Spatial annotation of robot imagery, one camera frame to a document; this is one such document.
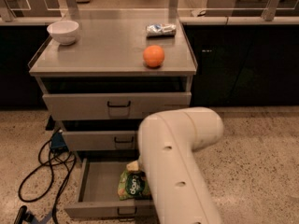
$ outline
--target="white bowl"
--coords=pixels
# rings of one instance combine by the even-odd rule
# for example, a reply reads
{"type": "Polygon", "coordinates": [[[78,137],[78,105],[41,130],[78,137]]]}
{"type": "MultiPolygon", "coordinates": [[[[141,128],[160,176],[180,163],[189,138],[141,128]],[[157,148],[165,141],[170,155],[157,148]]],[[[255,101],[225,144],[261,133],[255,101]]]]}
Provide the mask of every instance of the white bowl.
{"type": "Polygon", "coordinates": [[[47,27],[50,36],[62,45],[70,45],[78,39],[78,23],[75,21],[56,21],[47,27]]]}

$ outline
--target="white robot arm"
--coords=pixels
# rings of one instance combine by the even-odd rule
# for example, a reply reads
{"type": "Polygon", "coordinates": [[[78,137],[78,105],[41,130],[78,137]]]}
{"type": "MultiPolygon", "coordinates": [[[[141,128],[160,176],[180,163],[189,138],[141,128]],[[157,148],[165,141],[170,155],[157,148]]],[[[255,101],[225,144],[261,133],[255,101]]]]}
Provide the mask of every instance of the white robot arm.
{"type": "Polygon", "coordinates": [[[223,135],[221,118],[203,107],[146,117],[138,131],[140,164],[162,224],[220,224],[193,151],[223,135]]]}

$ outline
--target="cable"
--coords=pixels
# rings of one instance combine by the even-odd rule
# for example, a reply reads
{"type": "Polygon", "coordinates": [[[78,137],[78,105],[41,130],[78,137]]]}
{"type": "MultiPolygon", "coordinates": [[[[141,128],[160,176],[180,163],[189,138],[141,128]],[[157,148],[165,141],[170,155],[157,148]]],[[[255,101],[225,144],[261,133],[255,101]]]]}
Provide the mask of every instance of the cable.
{"type": "Polygon", "coordinates": [[[75,164],[76,164],[76,156],[72,153],[72,152],[69,152],[69,151],[63,151],[63,152],[53,152],[51,149],[49,150],[49,153],[48,153],[48,160],[47,161],[42,161],[41,160],[41,154],[43,153],[45,147],[48,145],[50,147],[50,144],[51,144],[51,140],[52,140],[52,137],[57,133],[59,132],[60,129],[56,130],[53,135],[51,136],[50,140],[47,141],[43,146],[42,148],[39,150],[39,153],[38,153],[38,162],[40,163],[40,165],[38,167],[36,167],[28,176],[26,176],[23,181],[21,182],[20,186],[19,186],[19,189],[18,189],[18,196],[19,196],[19,199],[25,203],[33,203],[33,202],[36,202],[40,199],[42,199],[49,191],[50,189],[52,188],[53,186],[53,183],[54,183],[54,169],[53,167],[54,166],[58,166],[58,165],[63,165],[67,171],[67,175],[65,176],[64,178],[64,181],[62,183],[62,185],[59,187],[59,190],[56,194],[56,197],[55,197],[55,202],[54,202],[54,205],[52,207],[52,219],[54,221],[55,224],[58,224],[58,219],[56,217],[56,213],[57,213],[57,203],[59,201],[59,198],[60,196],[62,195],[62,193],[64,192],[64,189],[68,183],[68,180],[69,180],[69,176],[71,175],[74,167],[75,167],[75,164]],[[61,159],[61,156],[63,154],[67,153],[67,157],[65,159],[61,159]],[[27,182],[27,180],[32,176],[34,175],[39,169],[41,168],[44,168],[44,167],[49,167],[50,168],[50,183],[49,183],[49,186],[47,187],[46,191],[44,193],[42,193],[40,196],[34,198],[34,199],[24,199],[21,195],[21,190],[22,190],[22,187],[23,185],[27,182]]]}

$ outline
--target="speckled floor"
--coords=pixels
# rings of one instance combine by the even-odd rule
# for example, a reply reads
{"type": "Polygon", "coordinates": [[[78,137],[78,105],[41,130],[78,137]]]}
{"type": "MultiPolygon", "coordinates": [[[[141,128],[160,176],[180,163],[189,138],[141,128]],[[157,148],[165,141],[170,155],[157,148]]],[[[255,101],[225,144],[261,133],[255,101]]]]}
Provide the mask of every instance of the speckled floor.
{"type": "MultiPolygon", "coordinates": [[[[223,118],[224,136],[194,156],[223,223],[299,223],[299,107],[214,110],[223,118]]],[[[40,201],[23,203],[18,198],[21,181],[38,166],[38,151],[50,139],[51,132],[45,131],[48,117],[46,110],[0,111],[0,223],[13,223],[24,204],[35,215],[36,223],[53,223],[50,210],[64,169],[55,171],[54,186],[40,201]]],[[[119,223],[69,218],[64,206],[75,200],[79,173],[76,166],[58,203],[59,223],[119,223]]],[[[34,198],[49,181],[49,171],[40,171],[25,186],[24,194],[34,198]]],[[[155,224],[157,220],[141,218],[124,223],[155,224]]]]}

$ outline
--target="orange fruit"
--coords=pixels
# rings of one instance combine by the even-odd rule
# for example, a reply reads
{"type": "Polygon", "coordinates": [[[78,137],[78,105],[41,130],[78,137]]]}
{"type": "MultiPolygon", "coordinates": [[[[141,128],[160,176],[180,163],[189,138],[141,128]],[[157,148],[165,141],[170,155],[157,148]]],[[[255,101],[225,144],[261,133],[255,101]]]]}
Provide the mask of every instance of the orange fruit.
{"type": "Polygon", "coordinates": [[[164,50],[160,46],[148,46],[143,51],[143,60],[149,67],[157,67],[164,61],[164,50]]]}

